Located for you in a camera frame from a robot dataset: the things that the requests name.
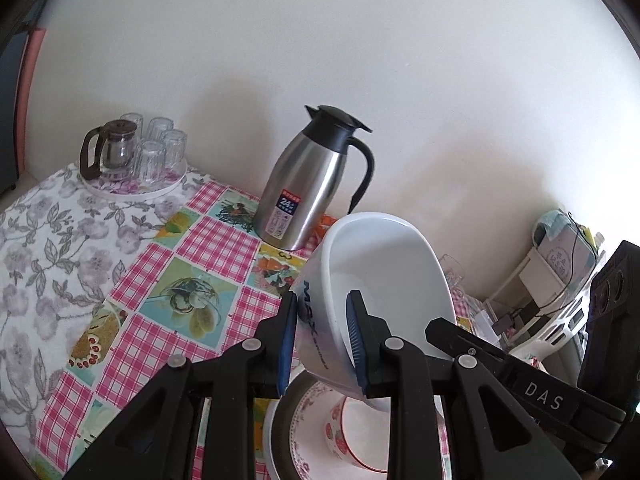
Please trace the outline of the orange snack packet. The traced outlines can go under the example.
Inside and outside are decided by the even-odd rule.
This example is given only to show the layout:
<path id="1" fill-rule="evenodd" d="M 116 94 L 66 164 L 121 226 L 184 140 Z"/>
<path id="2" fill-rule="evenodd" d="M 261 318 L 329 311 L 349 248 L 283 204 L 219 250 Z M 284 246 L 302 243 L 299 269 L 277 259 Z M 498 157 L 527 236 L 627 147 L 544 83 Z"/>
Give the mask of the orange snack packet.
<path id="1" fill-rule="evenodd" d="M 337 218 L 330 216 L 329 214 L 324 214 L 317 226 L 314 228 L 314 235 L 318 238 L 318 240 L 322 240 L 323 237 L 326 236 L 326 232 L 329 231 L 329 228 L 337 222 Z"/>

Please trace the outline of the red patterned white bowl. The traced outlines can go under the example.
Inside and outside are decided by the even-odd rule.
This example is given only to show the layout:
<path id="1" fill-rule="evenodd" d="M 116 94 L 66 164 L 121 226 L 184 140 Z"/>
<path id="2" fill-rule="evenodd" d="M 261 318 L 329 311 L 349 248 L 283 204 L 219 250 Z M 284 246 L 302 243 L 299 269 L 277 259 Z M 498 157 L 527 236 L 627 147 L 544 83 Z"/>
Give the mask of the red patterned white bowl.
<path id="1" fill-rule="evenodd" d="M 342 396 L 323 424 L 326 446 L 343 462 L 376 474 L 386 474 L 390 413 Z"/>

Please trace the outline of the grey paper bag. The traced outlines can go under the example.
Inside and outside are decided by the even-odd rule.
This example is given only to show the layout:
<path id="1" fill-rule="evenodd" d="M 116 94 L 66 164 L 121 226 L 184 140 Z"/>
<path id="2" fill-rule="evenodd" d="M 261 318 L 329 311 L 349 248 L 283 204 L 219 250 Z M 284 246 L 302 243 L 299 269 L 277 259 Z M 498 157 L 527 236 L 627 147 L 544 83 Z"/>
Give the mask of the grey paper bag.
<path id="1" fill-rule="evenodd" d="M 568 290 L 582 284 L 597 262 L 593 247 L 572 220 L 553 240 L 547 235 L 537 250 Z"/>

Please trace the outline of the white round tray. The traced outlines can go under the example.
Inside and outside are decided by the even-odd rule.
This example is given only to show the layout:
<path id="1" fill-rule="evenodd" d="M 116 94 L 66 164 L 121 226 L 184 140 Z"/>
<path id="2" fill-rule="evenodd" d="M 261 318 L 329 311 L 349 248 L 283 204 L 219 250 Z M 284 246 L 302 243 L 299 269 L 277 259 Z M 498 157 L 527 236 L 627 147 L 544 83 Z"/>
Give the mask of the white round tray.
<path id="1" fill-rule="evenodd" d="M 145 183 L 137 177 L 117 182 L 104 177 L 87 180 L 83 174 L 80 175 L 80 182 L 92 195 L 108 202 L 142 202 L 142 200 L 154 200 L 178 188 L 186 175 L 186 170 L 188 170 L 188 163 L 184 158 L 175 166 L 166 169 L 163 179 L 154 183 Z"/>

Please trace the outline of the clear glass mug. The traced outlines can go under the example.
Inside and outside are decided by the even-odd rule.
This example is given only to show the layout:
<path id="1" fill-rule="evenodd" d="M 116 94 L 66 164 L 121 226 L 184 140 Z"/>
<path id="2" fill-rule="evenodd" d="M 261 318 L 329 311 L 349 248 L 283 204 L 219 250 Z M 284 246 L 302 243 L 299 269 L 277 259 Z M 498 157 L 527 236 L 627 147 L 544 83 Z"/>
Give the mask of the clear glass mug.
<path id="1" fill-rule="evenodd" d="M 439 264 L 449 289 L 454 290 L 459 287 L 465 279 L 465 270 L 460 262 L 450 255 L 442 255 L 439 257 Z"/>

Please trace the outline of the stainless steel thermos jug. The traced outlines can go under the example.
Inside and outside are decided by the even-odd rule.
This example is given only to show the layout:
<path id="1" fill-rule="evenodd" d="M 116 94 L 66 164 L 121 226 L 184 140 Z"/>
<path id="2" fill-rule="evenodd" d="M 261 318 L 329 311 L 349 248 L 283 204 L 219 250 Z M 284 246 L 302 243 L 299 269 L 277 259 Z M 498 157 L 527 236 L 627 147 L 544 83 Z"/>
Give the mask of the stainless steel thermos jug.
<path id="1" fill-rule="evenodd" d="M 314 234 L 341 184 L 348 150 L 363 154 L 366 171 L 350 199 L 353 211 L 366 194 L 375 170 L 374 156 L 355 132 L 372 129 L 331 105 L 307 106 L 310 121 L 279 156 L 253 218 L 255 233 L 288 252 L 303 248 Z"/>

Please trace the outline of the small white cup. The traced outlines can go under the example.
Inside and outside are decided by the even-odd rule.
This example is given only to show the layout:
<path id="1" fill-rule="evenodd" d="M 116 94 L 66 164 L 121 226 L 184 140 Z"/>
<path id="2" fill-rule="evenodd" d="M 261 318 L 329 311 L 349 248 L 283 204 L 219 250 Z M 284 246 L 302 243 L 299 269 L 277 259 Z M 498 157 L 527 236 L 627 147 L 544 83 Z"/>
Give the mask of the small white cup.
<path id="1" fill-rule="evenodd" d="M 370 315 L 428 356 L 450 356 L 427 342 L 434 318 L 456 320 L 446 278 L 426 238 L 384 212 L 358 212 L 334 223 L 299 271 L 295 349 L 304 369 L 332 389 L 361 400 L 346 324 L 346 299 L 361 292 Z"/>

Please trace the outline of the floral rimmed white plate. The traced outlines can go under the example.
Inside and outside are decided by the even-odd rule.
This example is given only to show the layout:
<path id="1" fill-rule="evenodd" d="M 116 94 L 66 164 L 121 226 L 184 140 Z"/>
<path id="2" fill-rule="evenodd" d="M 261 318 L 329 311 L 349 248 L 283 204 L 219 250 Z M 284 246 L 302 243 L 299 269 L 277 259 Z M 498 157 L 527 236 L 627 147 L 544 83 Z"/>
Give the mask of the floral rimmed white plate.
<path id="1" fill-rule="evenodd" d="M 302 479 L 384 479 L 390 414 L 321 382 L 296 406 L 290 451 Z"/>

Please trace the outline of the grey floral tablecloth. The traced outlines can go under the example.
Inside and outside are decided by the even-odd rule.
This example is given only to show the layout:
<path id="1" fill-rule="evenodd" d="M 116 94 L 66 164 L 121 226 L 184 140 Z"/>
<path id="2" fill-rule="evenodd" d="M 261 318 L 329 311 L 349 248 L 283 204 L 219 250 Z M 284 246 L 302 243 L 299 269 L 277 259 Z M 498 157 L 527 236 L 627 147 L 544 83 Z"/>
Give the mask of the grey floral tablecloth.
<path id="1" fill-rule="evenodd" d="M 26 458 L 73 345 L 160 228 L 209 180 L 190 168 L 164 196 L 109 202 L 69 164 L 2 210 L 1 420 Z"/>

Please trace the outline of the checkered fruit tablecloth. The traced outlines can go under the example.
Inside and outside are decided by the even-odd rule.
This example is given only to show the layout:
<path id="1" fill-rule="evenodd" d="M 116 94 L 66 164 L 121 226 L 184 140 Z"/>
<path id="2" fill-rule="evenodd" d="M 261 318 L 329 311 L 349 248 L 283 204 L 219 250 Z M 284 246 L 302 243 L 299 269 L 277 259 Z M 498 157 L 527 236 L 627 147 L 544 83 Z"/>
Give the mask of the checkered fruit tablecloth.
<path id="1" fill-rule="evenodd" d="M 67 358 L 32 469 L 58 479 L 174 353 L 219 356 L 276 313 L 320 243 L 296 252 L 252 230 L 254 196 L 216 181 L 175 212 L 108 294 Z"/>

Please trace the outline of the stainless steel round pan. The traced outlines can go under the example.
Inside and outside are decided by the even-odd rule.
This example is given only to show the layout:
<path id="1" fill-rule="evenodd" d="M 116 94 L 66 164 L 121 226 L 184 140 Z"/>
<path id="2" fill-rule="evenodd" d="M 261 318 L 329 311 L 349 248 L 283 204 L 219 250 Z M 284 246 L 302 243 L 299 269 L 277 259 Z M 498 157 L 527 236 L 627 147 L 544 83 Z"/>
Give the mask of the stainless steel round pan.
<path id="1" fill-rule="evenodd" d="M 343 462 L 326 446 L 323 424 L 343 395 L 297 367 L 288 390 L 269 404 L 262 450 L 273 479 L 384 479 Z"/>

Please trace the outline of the white cutout shelf unit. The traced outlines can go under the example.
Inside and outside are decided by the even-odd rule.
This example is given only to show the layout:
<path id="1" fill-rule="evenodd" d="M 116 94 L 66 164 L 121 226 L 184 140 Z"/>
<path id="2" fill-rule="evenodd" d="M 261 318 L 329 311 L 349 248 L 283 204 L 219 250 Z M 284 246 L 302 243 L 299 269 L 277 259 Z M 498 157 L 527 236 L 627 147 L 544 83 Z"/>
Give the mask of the white cutout shelf unit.
<path id="1" fill-rule="evenodd" d="M 543 361 L 586 326 L 594 273 L 566 284 L 538 248 L 530 248 L 484 301 L 500 347 L 523 361 Z"/>

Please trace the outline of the pink chair back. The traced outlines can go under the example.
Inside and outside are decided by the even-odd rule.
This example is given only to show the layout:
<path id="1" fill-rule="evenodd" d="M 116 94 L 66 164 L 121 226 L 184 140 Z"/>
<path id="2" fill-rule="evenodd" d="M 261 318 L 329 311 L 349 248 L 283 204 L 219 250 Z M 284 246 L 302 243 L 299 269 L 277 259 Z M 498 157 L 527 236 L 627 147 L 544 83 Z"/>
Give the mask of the pink chair back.
<path id="1" fill-rule="evenodd" d="M 26 168 L 26 129 L 30 90 L 32 90 L 32 81 L 35 76 L 38 56 L 46 33 L 47 29 L 36 27 L 27 34 L 26 46 L 24 47 L 21 67 L 18 72 L 14 133 L 17 172 L 20 176 L 24 174 Z"/>

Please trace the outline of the teal cloth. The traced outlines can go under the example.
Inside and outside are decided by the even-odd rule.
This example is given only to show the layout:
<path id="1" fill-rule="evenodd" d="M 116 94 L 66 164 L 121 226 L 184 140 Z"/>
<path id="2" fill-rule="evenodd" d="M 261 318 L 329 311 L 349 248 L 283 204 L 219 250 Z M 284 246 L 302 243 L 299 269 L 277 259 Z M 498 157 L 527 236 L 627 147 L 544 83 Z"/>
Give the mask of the teal cloth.
<path id="1" fill-rule="evenodd" d="M 538 247 L 544 238 L 549 235 L 553 240 L 557 237 L 564 226 L 570 225 L 570 216 L 562 209 L 556 208 L 547 211 L 534 224 L 532 229 L 532 242 Z"/>

